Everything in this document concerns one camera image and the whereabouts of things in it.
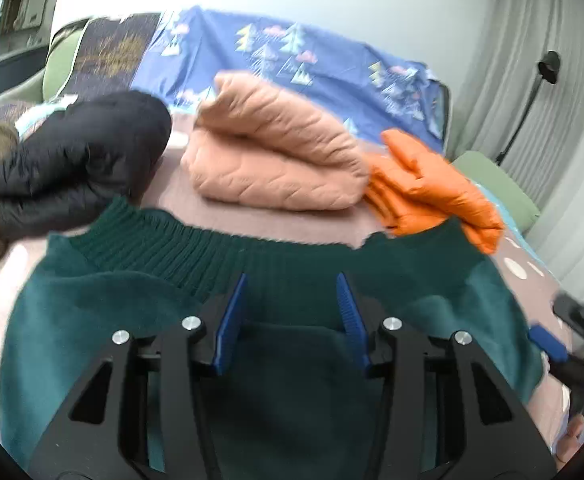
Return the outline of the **person right hand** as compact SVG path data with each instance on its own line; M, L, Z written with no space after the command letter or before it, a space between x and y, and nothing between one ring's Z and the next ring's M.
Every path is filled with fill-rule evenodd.
M554 458L557 469L562 469L580 449L579 438L584 430L584 415L578 414L569 419L564 434L557 440Z

